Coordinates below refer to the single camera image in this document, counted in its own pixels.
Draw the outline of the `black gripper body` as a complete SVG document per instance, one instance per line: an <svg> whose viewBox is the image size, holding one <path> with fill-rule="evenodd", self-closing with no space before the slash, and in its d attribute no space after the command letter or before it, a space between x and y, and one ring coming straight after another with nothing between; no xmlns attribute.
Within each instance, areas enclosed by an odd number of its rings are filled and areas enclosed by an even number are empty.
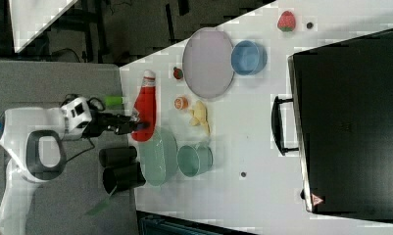
<svg viewBox="0 0 393 235"><path fill-rule="evenodd" d="M82 138L99 137L104 131L113 131L116 135L132 132L130 117L119 114L94 112L92 121L82 131Z"/></svg>

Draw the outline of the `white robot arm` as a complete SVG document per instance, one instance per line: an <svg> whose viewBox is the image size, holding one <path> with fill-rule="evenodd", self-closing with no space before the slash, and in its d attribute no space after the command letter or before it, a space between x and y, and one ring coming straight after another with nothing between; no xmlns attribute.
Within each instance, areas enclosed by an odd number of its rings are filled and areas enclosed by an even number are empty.
<svg viewBox="0 0 393 235"><path fill-rule="evenodd" d="M106 113L91 99L74 96L58 108L8 109L0 116L0 146L10 156L0 204L0 235L25 235L33 195L59 177L69 161L65 141L92 139L105 131L129 134L149 126L133 116Z"/></svg>

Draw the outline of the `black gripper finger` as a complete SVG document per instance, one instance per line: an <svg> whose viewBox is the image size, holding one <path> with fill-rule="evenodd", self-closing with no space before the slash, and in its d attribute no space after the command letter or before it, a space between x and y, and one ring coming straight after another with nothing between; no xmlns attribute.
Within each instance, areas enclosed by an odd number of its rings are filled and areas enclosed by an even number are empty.
<svg viewBox="0 0 393 235"><path fill-rule="evenodd" d="M143 130L149 127L149 123L148 122L132 122L130 124L130 129L132 131L139 131L139 130Z"/></svg>

